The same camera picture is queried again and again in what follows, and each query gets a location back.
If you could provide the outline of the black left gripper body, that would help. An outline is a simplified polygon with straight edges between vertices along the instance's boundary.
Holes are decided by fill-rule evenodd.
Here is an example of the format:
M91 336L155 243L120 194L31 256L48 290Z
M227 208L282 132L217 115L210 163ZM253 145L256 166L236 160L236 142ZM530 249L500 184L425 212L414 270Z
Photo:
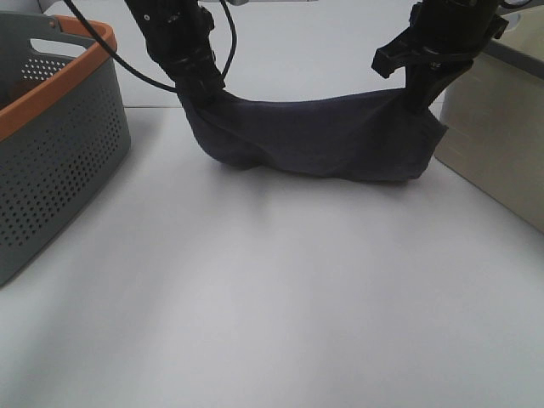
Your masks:
M212 14L197 1L158 1L142 13L150 57L180 89L222 89L209 36Z

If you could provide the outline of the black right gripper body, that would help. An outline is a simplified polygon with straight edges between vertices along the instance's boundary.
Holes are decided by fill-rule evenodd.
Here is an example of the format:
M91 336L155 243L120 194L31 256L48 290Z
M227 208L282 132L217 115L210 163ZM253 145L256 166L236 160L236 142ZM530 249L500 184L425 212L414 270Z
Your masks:
M434 54L474 57L507 28L499 5L491 0L418 2L411 10L411 35Z

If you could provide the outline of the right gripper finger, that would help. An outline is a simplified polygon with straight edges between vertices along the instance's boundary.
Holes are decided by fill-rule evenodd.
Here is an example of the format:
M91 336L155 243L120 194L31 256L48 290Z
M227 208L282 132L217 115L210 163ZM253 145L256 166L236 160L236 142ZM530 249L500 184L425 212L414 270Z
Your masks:
M422 63L423 36L412 29L405 29L396 38L378 48L371 68L383 78L389 78L397 69Z
M472 66L471 59L407 66L403 105L408 111L427 110L452 82Z

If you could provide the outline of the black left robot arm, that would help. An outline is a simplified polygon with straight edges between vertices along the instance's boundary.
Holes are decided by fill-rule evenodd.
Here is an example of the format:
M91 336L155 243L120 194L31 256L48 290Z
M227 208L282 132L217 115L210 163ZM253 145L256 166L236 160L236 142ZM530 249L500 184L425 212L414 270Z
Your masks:
M127 1L151 59L187 94L224 88L209 36L211 13L197 1Z

